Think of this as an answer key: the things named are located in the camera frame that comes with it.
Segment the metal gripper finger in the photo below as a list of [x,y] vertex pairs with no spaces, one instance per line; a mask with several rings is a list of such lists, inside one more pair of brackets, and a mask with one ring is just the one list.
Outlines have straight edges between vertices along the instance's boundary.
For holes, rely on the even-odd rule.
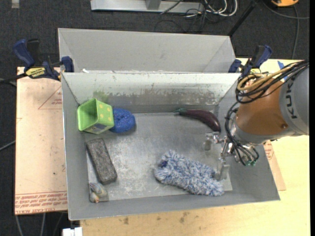
[[213,147],[213,144],[218,144],[219,142],[220,142],[219,133],[206,133],[205,142],[204,142],[204,150],[210,151]]
[[225,180],[229,172],[230,164],[226,159],[220,157],[217,162],[216,180]]

